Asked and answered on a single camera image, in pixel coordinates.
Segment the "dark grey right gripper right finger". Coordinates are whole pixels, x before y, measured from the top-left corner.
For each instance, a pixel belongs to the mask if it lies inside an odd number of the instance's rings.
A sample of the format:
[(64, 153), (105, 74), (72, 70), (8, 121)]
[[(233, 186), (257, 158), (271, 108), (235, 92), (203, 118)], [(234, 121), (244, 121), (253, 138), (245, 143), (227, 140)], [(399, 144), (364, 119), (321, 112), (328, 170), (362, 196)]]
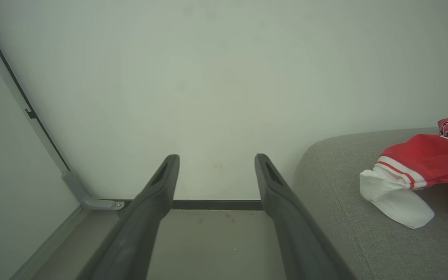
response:
[(270, 158), (256, 154), (264, 211), (272, 218), (288, 280), (354, 280), (355, 276)]

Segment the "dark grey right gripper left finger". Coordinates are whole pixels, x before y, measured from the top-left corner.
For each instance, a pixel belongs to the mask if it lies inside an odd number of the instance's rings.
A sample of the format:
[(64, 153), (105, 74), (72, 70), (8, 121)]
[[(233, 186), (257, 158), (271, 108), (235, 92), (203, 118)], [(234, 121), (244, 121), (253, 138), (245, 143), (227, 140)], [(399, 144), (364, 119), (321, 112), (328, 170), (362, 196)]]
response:
[(78, 280), (144, 280), (160, 221), (172, 209), (180, 158), (164, 159), (78, 275)]

